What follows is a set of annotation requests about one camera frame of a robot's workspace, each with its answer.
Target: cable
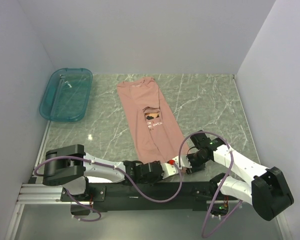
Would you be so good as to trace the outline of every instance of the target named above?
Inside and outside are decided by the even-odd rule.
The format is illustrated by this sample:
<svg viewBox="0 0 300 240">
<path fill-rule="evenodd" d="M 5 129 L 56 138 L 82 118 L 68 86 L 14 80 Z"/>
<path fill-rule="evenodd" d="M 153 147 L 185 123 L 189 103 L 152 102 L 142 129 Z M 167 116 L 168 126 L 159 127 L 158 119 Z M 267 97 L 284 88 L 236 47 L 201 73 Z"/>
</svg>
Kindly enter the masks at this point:
<svg viewBox="0 0 300 240">
<path fill-rule="evenodd" d="M 56 156 L 56 157 L 49 158 L 48 160 L 45 160 L 42 163 L 40 163 L 38 166 L 36 166 L 34 168 L 34 172 L 33 172 L 34 175 L 36 175 L 38 177 L 43 177 L 44 174 L 38 173 L 39 168 L 41 168 L 43 165 L 46 165 L 46 164 L 48 164 L 52 161 L 61 160 L 61 159 L 79 160 L 79 161 L 86 162 L 86 163 L 89 163 L 89 164 L 91 163 L 91 160 L 84 159 L 82 157 L 77 157 L 77 156 Z M 113 169 L 115 167 L 113 165 L 108 165 L 108 164 L 104 164 L 104 163 L 100 163 L 100 162 L 95 162 L 94 164 L 102 166 L 102 167 L 111 168 L 111 169 Z"/>
<path fill-rule="evenodd" d="M 188 155 L 188 154 L 189 154 L 189 151 L 190 151 L 191 149 L 195 149 L 195 148 L 196 148 L 195 146 L 190 147 L 189 150 L 186 152 L 186 154 Z"/>
<path fill-rule="evenodd" d="M 221 227 L 221 225 L 224 224 L 224 222 L 228 219 L 228 217 L 230 217 L 233 214 L 233 212 L 241 205 L 242 200 L 240 200 L 238 202 L 238 204 L 232 209 L 231 212 L 229 212 L 227 215 L 224 216 L 223 220 L 210 233 L 208 233 L 207 235 L 205 235 L 205 230 L 206 230 L 206 227 L 207 227 L 208 218 L 210 216 L 210 213 L 211 213 L 211 210 L 213 208 L 213 205 L 214 205 L 214 203 L 215 203 L 215 201 L 217 199 L 218 193 L 220 192 L 220 189 L 221 189 L 222 185 L 226 181 L 226 178 L 229 176 L 229 174 L 231 172 L 231 168 L 234 165 L 235 161 L 234 161 L 234 155 L 233 155 L 233 153 L 231 151 L 231 147 L 230 147 L 229 143 L 223 137 L 221 137 L 220 135 L 218 135 L 216 133 L 210 132 L 210 131 L 197 131 L 197 132 L 191 133 L 190 135 L 188 135 L 182 141 L 180 149 L 179 149 L 179 155 L 178 155 L 179 156 L 179 158 L 178 158 L 179 159 L 179 166 L 181 166 L 181 158 L 180 158 L 180 156 L 181 156 L 182 147 L 184 146 L 184 144 L 188 140 L 188 138 L 190 138 L 193 135 L 197 135 L 197 134 L 210 134 L 210 135 L 216 136 L 217 138 L 221 139 L 224 142 L 224 144 L 227 146 L 227 148 L 229 149 L 229 153 L 230 153 L 230 157 L 231 157 L 231 163 L 229 165 L 229 168 L 227 169 L 224 177 L 222 178 L 222 180 L 221 180 L 218 188 L 216 189 L 216 191 L 215 191 L 215 193 L 213 195 L 211 204 L 210 204 L 210 206 L 209 206 L 209 208 L 207 210 L 207 213 L 205 215 L 205 218 L 204 218 L 204 221 L 203 221 L 203 224 L 202 224 L 201 237 L 204 238 L 204 239 L 206 239 L 206 238 L 210 237 L 212 234 L 214 234 L 215 231 L 217 231 Z"/>
<path fill-rule="evenodd" d="M 156 200 L 156 199 L 153 199 L 153 198 L 151 198 L 151 197 L 148 197 L 147 195 L 145 195 L 145 194 L 138 188 L 138 186 L 135 184 L 135 182 L 131 179 L 131 177 L 130 177 L 128 174 L 126 174 L 125 171 L 123 171 L 123 170 L 120 169 L 120 168 L 116 168 L 116 170 L 118 170 L 119 172 L 123 173 L 123 174 L 126 176 L 126 178 L 129 179 L 129 181 L 132 183 L 132 185 L 135 187 L 135 189 L 138 191 L 138 193 L 140 193 L 145 199 L 148 199 L 148 200 L 151 201 L 151 202 L 163 204 L 163 203 L 167 203 L 167 202 L 171 201 L 172 199 L 174 199 L 174 198 L 179 194 L 179 192 L 180 192 L 180 190 L 181 190 L 181 187 L 182 187 L 182 179 L 183 179 L 183 177 L 182 177 L 181 171 L 180 171 L 179 167 L 178 167 L 175 163 L 174 163 L 173 165 L 174 165 L 174 167 L 178 170 L 178 173 L 179 173 L 179 176 L 180 176 L 180 184 L 179 184 L 179 188 L 178 188 L 178 190 L 175 192 L 175 194 L 174 194 L 173 196 L 171 196 L 170 198 L 165 199 L 165 200 Z"/>
</svg>

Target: white wall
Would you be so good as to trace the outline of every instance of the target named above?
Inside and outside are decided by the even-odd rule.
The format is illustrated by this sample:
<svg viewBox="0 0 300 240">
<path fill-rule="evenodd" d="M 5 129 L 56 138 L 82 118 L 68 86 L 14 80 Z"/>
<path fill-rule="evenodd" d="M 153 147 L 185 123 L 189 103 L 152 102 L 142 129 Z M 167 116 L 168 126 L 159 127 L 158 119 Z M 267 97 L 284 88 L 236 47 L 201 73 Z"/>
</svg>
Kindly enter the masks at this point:
<svg viewBox="0 0 300 240">
<path fill-rule="evenodd" d="M 285 211 L 300 240 L 300 0 L 277 0 L 236 80 L 261 163 L 280 168 L 294 196 Z"/>
<path fill-rule="evenodd" d="M 0 240 L 31 176 L 46 121 L 39 115 L 52 63 L 17 0 L 0 0 Z"/>
<path fill-rule="evenodd" d="M 19 0 L 56 68 L 236 74 L 275 0 Z"/>
</svg>

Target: gray marble floor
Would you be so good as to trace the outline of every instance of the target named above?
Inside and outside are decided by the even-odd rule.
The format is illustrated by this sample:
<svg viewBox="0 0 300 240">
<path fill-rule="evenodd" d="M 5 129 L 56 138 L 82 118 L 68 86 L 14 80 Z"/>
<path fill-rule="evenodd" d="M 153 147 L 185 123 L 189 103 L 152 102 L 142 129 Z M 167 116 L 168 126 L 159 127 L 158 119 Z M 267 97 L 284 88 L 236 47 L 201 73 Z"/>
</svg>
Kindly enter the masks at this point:
<svg viewBox="0 0 300 240">
<path fill-rule="evenodd" d="M 185 136 L 198 130 L 217 133 L 255 162 L 258 156 L 233 75 L 230 74 L 97 74 L 94 75 L 85 117 L 78 122 L 50 124 L 44 153 L 73 144 L 110 161 L 137 160 L 116 85 L 153 76 Z M 206 169 L 184 181 L 208 181 L 225 167 L 208 162 Z"/>
</svg>

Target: purple cable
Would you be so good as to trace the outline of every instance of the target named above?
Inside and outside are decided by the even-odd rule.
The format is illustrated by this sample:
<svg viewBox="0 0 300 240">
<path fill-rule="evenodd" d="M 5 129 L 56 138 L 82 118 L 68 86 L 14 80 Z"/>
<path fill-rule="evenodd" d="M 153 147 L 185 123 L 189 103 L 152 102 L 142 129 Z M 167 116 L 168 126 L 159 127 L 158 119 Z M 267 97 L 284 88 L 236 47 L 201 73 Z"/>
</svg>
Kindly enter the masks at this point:
<svg viewBox="0 0 300 240">
<path fill-rule="evenodd" d="M 223 138 L 221 137 L 220 135 L 218 134 L 215 134 L 213 132 L 210 132 L 210 131 L 197 131 L 197 132 L 194 132 L 194 133 L 191 133 L 190 135 L 188 135 L 181 143 L 181 146 L 180 146 L 180 149 L 179 149 L 179 166 L 181 164 L 181 159 L 180 159 L 180 155 L 181 155 L 181 151 L 182 151 L 182 147 L 184 146 L 185 142 L 187 141 L 188 138 L 190 138 L 191 136 L 193 135 L 196 135 L 196 134 L 210 134 L 210 135 L 213 135 L 213 136 L 216 136 L 217 138 L 221 139 L 224 144 L 227 146 L 227 148 L 229 149 L 229 153 L 230 153 L 230 157 L 231 157 L 231 163 L 230 163 L 230 166 L 228 168 L 228 170 L 226 171 L 224 177 L 222 178 L 218 188 L 216 189 L 214 195 L 213 195 L 213 198 L 212 198 L 212 201 L 211 201 L 211 204 L 207 210 L 207 213 L 205 215 L 205 218 L 204 218 L 204 221 L 203 221 L 203 224 L 202 224 L 202 229 L 201 229 L 201 237 L 206 239 L 208 237 L 210 237 L 212 234 L 215 233 L 215 231 L 217 231 L 222 224 L 224 224 L 224 222 L 228 219 L 228 217 L 230 217 L 233 212 L 240 206 L 240 204 L 242 203 L 242 201 L 240 200 L 238 202 L 238 204 L 232 209 L 232 211 L 230 213 L 228 213 L 226 216 L 224 216 L 223 220 L 207 235 L 205 235 L 205 230 L 206 230 L 206 227 L 207 227 L 207 223 L 208 223 L 208 218 L 210 216 L 210 213 L 211 213 L 211 210 L 213 208 L 213 205 L 217 199 L 217 196 L 218 196 L 218 193 L 220 192 L 220 189 L 222 187 L 222 185 L 224 184 L 224 182 L 226 181 L 226 178 L 229 176 L 230 172 L 231 172 L 231 168 L 232 166 L 234 165 L 234 155 L 232 154 L 232 151 L 231 151 L 231 147 L 229 145 L 229 143 Z"/>
<path fill-rule="evenodd" d="M 36 166 L 34 168 L 34 175 L 36 175 L 38 177 L 43 177 L 44 176 L 43 174 L 38 173 L 39 168 L 41 168 L 43 165 L 48 164 L 52 161 L 61 160 L 61 159 L 79 160 L 79 161 L 82 161 L 82 162 L 91 163 L 91 160 L 87 160 L 87 159 L 84 159 L 82 157 L 77 157 L 77 156 L 56 156 L 56 157 L 49 158 L 48 160 L 45 160 L 42 163 L 40 163 L 38 166 Z M 107 167 L 107 168 L 111 168 L 111 169 L 113 169 L 115 167 L 113 165 L 108 165 L 108 164 L 104 164 L 104 163 L 100 163 L 100 162 L 95 162 L 94 164 L 99 165 L 99 166 L 103 166 L 103 167 Z"/>
<path fill-rule="evenodd" d="M 156 199 L 153 199 L 151 197 L 148 197 L 147 195 L 145 195 L 139 188 L 138 186 L 135 184 L 135 182 L 131 179 L 131 177 L 126 174 L 122 169 L 120 168 L 116 168 L 117 171 L 123 173 L 127 179 L 129 179 L 129 181 L 132 183 L 132 185 L 134 186 L 134 188 L 138 191 L 138 193 L 140 193 L 145 199 L 148 199 L 149 201 L 151 202 L 155 202 L 155 203 L 159 203 L 159 204 L 163 204 L 163 203 L 167 203 L 169 201 L 171 201 L 172 199 L 174 199 L 180 192 L 181 190 L 181 187 L 182 187 L 182 174 L 181 174 L 181 171 L 179 169 L 179 167 L 174 163 L 173 164 L 174 167 L 178 170 L 178 173 L 179 173 L 179 176 L 180 176 L 180 184 L 179 184 L 179 187 L 178 187 L 178 190 L 175 192 L 175 194 L 173 196 L 171 196 L 170 198 L 168 199 L 165 199 L 165 200 L 156 200 Z"/>
</svg>

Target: purple wire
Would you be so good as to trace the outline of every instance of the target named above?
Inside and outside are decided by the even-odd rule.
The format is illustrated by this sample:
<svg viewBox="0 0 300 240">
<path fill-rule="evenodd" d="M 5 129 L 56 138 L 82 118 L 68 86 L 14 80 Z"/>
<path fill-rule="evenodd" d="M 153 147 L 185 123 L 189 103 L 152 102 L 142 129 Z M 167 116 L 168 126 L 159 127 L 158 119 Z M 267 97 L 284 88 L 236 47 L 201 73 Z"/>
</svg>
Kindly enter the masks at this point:
<svg viewBox="0 0 300 240">
<path fill-rule="evenodd" d="M 207 227 L 207 223 L 208 223 L 208 218 L 210 216 L 210 213 L 211 213 L 211 210 L 214 206 L 214 203 L 217 199 L 217 196 L 218 196 L 218 193 L 220 192 L 220 189 L 222 187 L 222 185 L 224 184 L 224 182 L 226 181 L 226 178 L 229 176 L 230 172 L 231 172 L 231 168 L 232 166 L 234 165 L 234 155 L 231 151 L 231 147 L 229 145 L 229 143 L 227 142 L 227 140 L 225 140 L 223 137 L 221 137 L 220 135 L 218 134 L 215 134 L 213 132 L 210 132 L 210 131 L 197 131 L 197 132 L 194 132 L 194 133 L 191 133 L 190 135 L 188 135 L 181 143 L 181 146 L 180 146 L 180 149 L 179 149 L 179 166 L 181 165 L 181 159 L 180 159 L 180 155 L 181 155 L 181 151 L 182 151 L 182 147 L 184 146 L 185 142 L 187 141 L 188 138 L 190 138 L 191 136 L 193 135 L 197 135 L 197 134 L 210 134 L 210 135 L 213 135 L 213 136 L 216 136 L 217 138 L 221 139 L 224 144 L 227 146 L 227 148 L 229 149 L 229 152 L 230 152 L 230 157 L 231 157 L 231 163 L 230 163 L 230 166 L 228 168 L 228 170 L 226 171 L 224 177 L 222 178 L 218 188 L 216 189 L 214 195 L 213 195 L 213 198 L 212 198 L 212 201 L 211 201 L 211 204 L 207 210 L 207 213 L 205 215 L 205 218 L 204 218 L 204 221 L 203 221 L 203 224 L 202 224 L 202 229 L 201 229 L 201 237 L 206 239 L 208 237 L 210 237 L 212 234 L 215 233 L 215 231 L 217 231 L 222 224 L 224 224 L 224 222 L 228 219 L 228 217 L 230 217 L 233 212 L 240 206 L 240 204 L 242 203 L 242 201 L 240 200 L 238 202 L 238 204 L 232 209 L 232 211 L 230 213 L 228 213 L 226 216 L 224 216 L 223 220 L 210 232 L 208 233 L 207 235 L 205 235 L 205 230 L 206 230 L 206 227 Z"/>
<path fill-rule="evenodd" d="M 46 165 L 46 164 L 48 164 L 52 161 L 61 160 L 61 159 L 79 160 L 79 161 L 82 161 L 82 162 L 91 163 L 91 160 L 84 159 L 84 158 L 78 157 L 78 156 L 56 156 L 56 157 L 49 158 L 48 160 L 45 160 L 42 163 L 40 163 L 38 166 L 36 166 L 34 168 L 34 175 L 36 175 L 38 177 L 43 177 L 44 174 L 38 173 L 39 168 L 41 168 L 43 165 Z M 107 167 L 107 168 L 111 168 L 111 169 L 113 169 L 115 167 L 113 165 L 104 164 L 104 163 L 100 163 L 100 162 L 95 162 L 94 164 L 99 165 L 99 166 L 103 166 L 103 167 Z"/>
<path fill-rule="evenodd" d="M 145 194 L 138 188 L 138 186 L 135 184 L 135 182 L 131 179 L 131 177 L 130 177 L 128 174 L 126 174 L 126 173 L 125 173 L 122 169 L 120 169 L 120 168 L 116 168 L 116 170 L 118 170 L 119 172 L 123 173 L 123 174 L 126 176 L 126 178 L 129 179 L 129 181 L 132 183 L 132 185 L 135 187 L 135 189 L 138 191 L 138 193 L 140 193 L 145 199 L 148 199 L 148 200 L 151 201 L 151 202 L 163 204 L 163 203 L 167 203 L 167 202 L 171 201 L 172 199 L 174 199 L 174 198 L 179 194 L 179 192 L 180 192 L 180 190 L 181 190 L 181 187 L 182 187 L 182 179 L 183 179 L 183 177 L 182 177 L 181 171 L 180 171 L 179 167 L 178 167 L 175 163 L 174 163 L 173 165 L 174 165 L 174 167 L 178 170 L 178 173 L 179 173 L 179 176 L 180 176 L 180 184 L 179 184 L 179 187 L 178 187 L 177 191 L 175 192 L 175 194 L 174 194 L 173 196 L 171 196 L 170 198 L 165 199 L 165 200 L 156 200 L 156 199 L 153 199 L 153 198 L 151 198 L 151 197 L 148 197 L 147 195 L 145 195 Z"/>
</svg>

